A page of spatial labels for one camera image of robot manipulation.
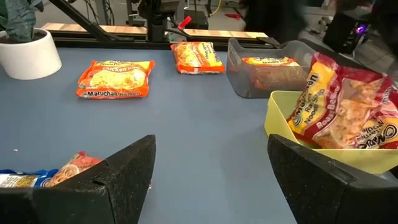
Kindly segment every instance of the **floor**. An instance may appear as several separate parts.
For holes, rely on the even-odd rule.
[[[95,1],[91,1],[93,9],[95,10]],[[198,10],[206,12],[204,7],[205,0],[198,1]],[[124,0],[110,0],[114,15],[115,25],[124,26],[127,20],[127,9],[126,2]],[[87,10],[84,1],[78,0],[72,4],[82,14],[89,15],[90,20],[94,21],[93,13]],[[217,6],[212,2],[212,10],[216,10]],[[193,4],[190,4],[189,10],[193,10]],[[238,9],[241,14],[244,15],[243,9]],[[235,14],[236,11],[230,7],[222,7],[215,15],[208,18],[209,29],[211,30],[242,30],[245,23],[242,19],[233,19],[225,16],[225,14]],[[318,8],[306,7],[305,18],[308,21],[309,26],[316,26],[322,16],[327,15],[328,12],[319,10]],[[37,12],[37,27],[43,26],[47,22],[59,22],[59,23],[74,23],[67,15],[61,10],[56,8],[51,3],[46,4],[44,12]],[[322,44],[322,38],[315,37],[308,32],[302,32],[300,37],[310,39],[316,43]],[[396,79],[398,81],[398,63],[395,62],[394,66],[391,66],[395,58],[387,51],[388,48],[380,44],[380,41],[375,37],[375,41],[369,41],[367,44],[360,46],[355,54],[354,59],[367,67],[377,72],[387,72],[389,68],[396,67]]]

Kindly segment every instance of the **ramen noodle package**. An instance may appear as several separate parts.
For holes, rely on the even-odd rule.
[[[247,57],[242,60],[255,65],[250,79],[256,88],[302,90],[305,87],[307,74],[292,58]]]
[[[389,100],[369,119],[356,138],[359,149],[398,149],[398,91],[392,90]]]
[[[307,86],[288,124],[298,139],[322,148],[356,148],[364,125],[377,117],[391,91],[391,78],[339,66],[316,53]]]
[[[44,187],[58,172],[58,169],[36,172],[16,172],[0,170],[0,188],[5,187]]]
[[[101,161],[102,159],[87,156],[85,152],[79,152],[46,183],[45,187],[53,187],[54,185],[57,185],[64,180],[97,165]]]
[[[225,67],[210,42],[180,42],[171,45],[177,70],[186,74],[221,73]]]
[[[93,61],[80,77],[76,94],[86,99],[145,97],[149,92],[148,76],[154,66],[154,61]]]

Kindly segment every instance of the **metal frame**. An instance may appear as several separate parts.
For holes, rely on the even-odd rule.
[[[111,48],[111,49],[169,49],[170,42],[148,42],[144,34],[112,34],[93,24],[83,14],[64,0],[49,0],[61,11],[81,25],[87,32],[51,31],[58,47]],[[190,36],[188,41],[212,42],[215,50],[227,51],[229,37]],[[238,38],[245,48],[271,49],[262,38]]]

